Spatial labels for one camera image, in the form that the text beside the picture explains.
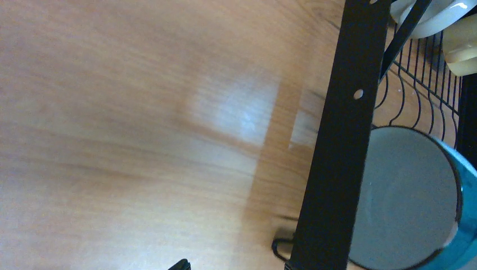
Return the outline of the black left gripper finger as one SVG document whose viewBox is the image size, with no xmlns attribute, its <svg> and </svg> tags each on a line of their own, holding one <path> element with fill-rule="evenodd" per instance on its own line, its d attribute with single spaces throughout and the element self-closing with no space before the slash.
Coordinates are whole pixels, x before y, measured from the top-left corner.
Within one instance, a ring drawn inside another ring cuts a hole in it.
<svg viewBox="0 0 477 270">
<path fill-rule="evenodd" d="M 181 259 L 176 264 L 171 266 L 168 270 L 190 270 L 191 264 L 187 259 Z"/>
</svg>

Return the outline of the white bowl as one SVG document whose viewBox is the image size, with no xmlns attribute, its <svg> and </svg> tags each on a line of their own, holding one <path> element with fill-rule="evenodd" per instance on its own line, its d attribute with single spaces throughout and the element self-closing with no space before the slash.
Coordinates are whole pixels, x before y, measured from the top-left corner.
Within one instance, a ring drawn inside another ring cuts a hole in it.
<svg viewBox="0 0 477 270">
<path fill-rule="evenodd" d="M 476 257 L 476 169 L 406 127 L 372 130 L 349 260 L 365 269 L 460 269 Z"/>
</svg>

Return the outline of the black wire dish rack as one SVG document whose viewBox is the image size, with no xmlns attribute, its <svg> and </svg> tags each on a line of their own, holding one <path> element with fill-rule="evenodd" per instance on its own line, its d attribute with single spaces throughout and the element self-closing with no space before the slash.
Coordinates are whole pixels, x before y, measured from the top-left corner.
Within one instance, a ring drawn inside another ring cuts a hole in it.
<svg viewBox="0 0 477 270">
<path fill-rule="evenodd" d="M 391 1 L 346 1 L 286 269 L 346 269 L 377 90 L 429 1 L 416 1 L 386 44 Z"/>
</svg>

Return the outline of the yellow ceramic mug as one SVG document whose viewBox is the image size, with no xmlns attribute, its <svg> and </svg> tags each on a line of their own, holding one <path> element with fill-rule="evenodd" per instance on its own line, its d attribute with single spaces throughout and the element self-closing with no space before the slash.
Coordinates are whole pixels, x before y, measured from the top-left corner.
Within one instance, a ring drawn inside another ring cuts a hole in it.
<svg viewBox="0 0 477 270">
<path fill-rule="evenodd" d="M 476 74 L 476 14 L 458 20 L 444 30 L 443 54 L 454 75 Z"/>
</svg>

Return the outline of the tall patterned ceramic cup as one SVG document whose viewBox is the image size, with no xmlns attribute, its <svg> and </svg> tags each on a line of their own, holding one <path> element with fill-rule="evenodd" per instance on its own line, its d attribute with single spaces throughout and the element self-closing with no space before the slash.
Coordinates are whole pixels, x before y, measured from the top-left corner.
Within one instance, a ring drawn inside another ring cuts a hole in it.
<svg viewBox="0 0 477 270">
<path fill-rule="evenodd" d="M 402 25 L 415 3 L 413 0 L 398 0 L 391 4 L 390 14 L 399 26 Z M 432 0 L 410 38 L 421 39 L 441 32 L 474 7 L 476 7 L 476 0 Z"/>
</svg>

